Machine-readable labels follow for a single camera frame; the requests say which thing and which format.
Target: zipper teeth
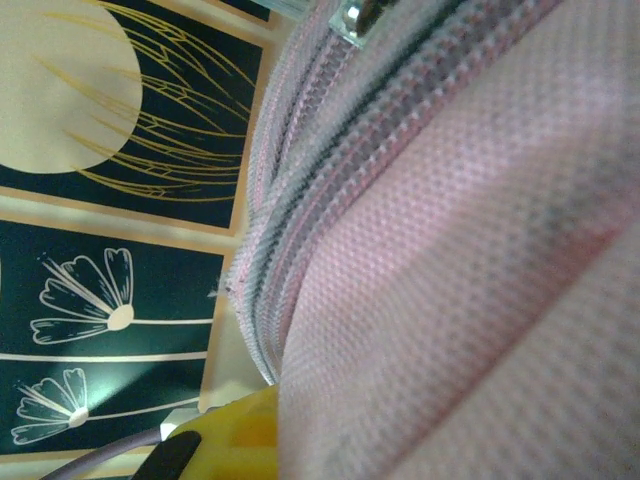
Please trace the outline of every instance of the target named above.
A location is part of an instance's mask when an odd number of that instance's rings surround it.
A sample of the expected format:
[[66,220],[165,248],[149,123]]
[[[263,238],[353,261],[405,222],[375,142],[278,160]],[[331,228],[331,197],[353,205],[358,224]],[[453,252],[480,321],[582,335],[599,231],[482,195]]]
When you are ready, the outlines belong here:
[[279,156],[286,157],[291,144],[307,125],[309,117],[324,103],[327,93],[353,56],[356,47],[346,40],[329,34],[327,44],[308,73],[308,79],[291,112],[291,122],[282,142]]
[[[270,346],[264,353],[272,365],[282,353],[282,319],[290,316],[297,297],[297,291],[285,288],[287,273],[306,251],[302,246],[308,238],[317,238],[330,228],[444,104],[560,1],[484,0],[463,4],[436,38],[424,43],[411,57],[399,78],[392,80],[387,92],[370,105],[368,113],[351,127],[330,160],[323,162],[326,166],[318,177],[324,174],[324,183],[306,195],[315,197],[312,203],[316,208],[305,208],[308,201],[298,206],[292,217],[297,221],[288,228],[301,233],[283,236],[288,242],[284,262],[273,263],[274,281],[269,281],[269,288],[262,292],[264,302],[259,316],[267,328],[261,331],[261,343]],[[309,195],[313,190],[319,192]],[[313,227],[303,229],[304,224]]]

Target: beige circle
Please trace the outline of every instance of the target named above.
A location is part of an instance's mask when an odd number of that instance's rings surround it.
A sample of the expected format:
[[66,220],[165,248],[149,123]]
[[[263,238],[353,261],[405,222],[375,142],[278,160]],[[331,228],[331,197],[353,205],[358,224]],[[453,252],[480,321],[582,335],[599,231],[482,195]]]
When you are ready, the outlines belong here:
[[[142,104],[140,82],[108,70],[140,74],[124,31],[104,8],[81,0],[1,1],[0,164],[28,173],[63,173],[104,162],[127,142]],[[84,25],[69,21],[71,16]],[[130,108],[118,115],[74,83]],[[96,153],[69,133],[104,150]]]

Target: flower illustration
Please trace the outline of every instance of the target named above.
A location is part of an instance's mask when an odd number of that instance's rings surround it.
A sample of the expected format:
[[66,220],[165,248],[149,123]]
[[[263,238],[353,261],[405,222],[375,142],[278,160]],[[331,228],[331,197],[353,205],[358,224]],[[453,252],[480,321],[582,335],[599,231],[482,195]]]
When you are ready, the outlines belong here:
[[140,320],[134,318],[133,258],[126,248],[104,249],[104,272],[86,255],[58,265],[43,263],[52,277],[45,282],[40,302],[73,318],[40,318],[31,321],[33,341],[39,345],[72,342],[105,332],[116,332],[132,323],[186,325],[204,320]]
[[110,415],[90,416],[87,407],[87,379],[84,370],[74,368],[62,372],[62,384],[46,377],[30,387],[19,387],[24,394],[16,410],[27,422],[11,429],[13,443],[28,445],[52,437],[88,421],[107,420],[176,408],[196,402],[189,398],[166,405]]

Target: gold line art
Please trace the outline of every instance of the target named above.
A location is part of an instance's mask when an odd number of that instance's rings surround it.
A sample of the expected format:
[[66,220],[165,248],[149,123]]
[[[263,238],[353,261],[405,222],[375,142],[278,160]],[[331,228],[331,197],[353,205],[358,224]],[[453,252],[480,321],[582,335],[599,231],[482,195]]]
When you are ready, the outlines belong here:
[[[187,203],[233,200],[235,195],[215,196],[207,187],[233,187],[237,184],[251,109],[233,98],[218,80],[222,78],[233,79],[234,82],[237,80],[240,85],[246,86],[245,90],[253,90],[254,81],[216,48],[165,20],[102,0],[80,1],[126,18],[143,30],[138,31],[135,27],[122,25],[117,31],[107,22],[88,16],[55,12],[47,12],[43,15],[92,29],[104,34],[109,40],[130,43],[137,53],[152,59],[170,75],[171,79],[175,80],[166,80],[114,67],[104,67],[105,70],[141,84],[143,91],[153,92],[168,99],[177,107],[184,109],[185,113],[188,112],[187,115],[194,115],[194,120],[195,117],[200,119],[206,126],[188,125],[182,123],[180,118],[165,118],[141,111],[75,78],[52,62],[36,58],[50,73],[104,108],[105,113],[108,112],[134,124],[136,131],[129,134],[106,118],[91,115],[94,121],[114,133],[126,136],[128,143],[136,145],[138,151],[142,149],[148,151],[150,155],[161,154],[165,160],[148,158],[144,154],[133,155],[114,151],[95,139],[65,131],[83,147],[104,156],[108,162],[122,167],[124,172],[135,174],[129,179],[136,181],[124,180],[129,177],[127,174],[113,178],[111,175],[102,175],[79,168],[76,168],[75,172],[103,186],[142,198]],[[153,31],[161,39],[146,35],[144,29]],[[206,64],[215,66],[215,75],[219,78],[213,78],[211,67],[207,68]],[[185,72],[197,74],[202,79],[200,81],[205,81],[210,87],[206,89],[209,94],[195,90],[187,81],[189,75]],[[225,125],[223,128],[216,123],[216,116],[221,113],[233,116],[234,121],[227,122],[231,125]],[[216,139],[223,151],[215,152],[199,146],[197,141],[203,141],[206,138]],[[238,151],[238,153],[225,153],[225,150]]]

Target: pink bag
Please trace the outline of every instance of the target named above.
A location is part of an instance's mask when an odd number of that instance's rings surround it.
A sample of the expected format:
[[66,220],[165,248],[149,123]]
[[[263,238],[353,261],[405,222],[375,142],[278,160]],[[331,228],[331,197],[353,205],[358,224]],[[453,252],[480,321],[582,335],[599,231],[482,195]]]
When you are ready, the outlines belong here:
[[254,138],[281,478],[640,478],[640,3],[382,3],[317,2]]

